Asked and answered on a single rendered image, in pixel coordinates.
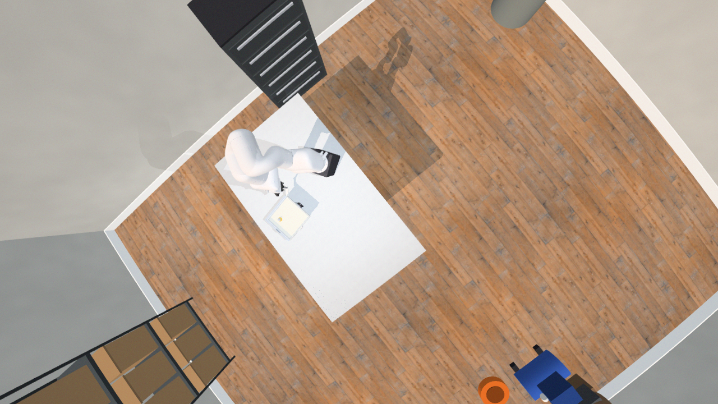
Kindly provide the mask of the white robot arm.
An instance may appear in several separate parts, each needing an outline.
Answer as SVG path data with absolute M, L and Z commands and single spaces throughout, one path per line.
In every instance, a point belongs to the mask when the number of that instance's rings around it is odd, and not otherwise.
M 278 167 L 294 173 L 324 172 L 328 167 L 328 153 L 322 154 L 323 151 L 317 153 L 310 148 L 284 149 L 271 146 L 263 156 L 253 132 L 249 130 L 232 131 L 225 148 L 225 158 L 232 176 L 266 193 L 279 191 Z

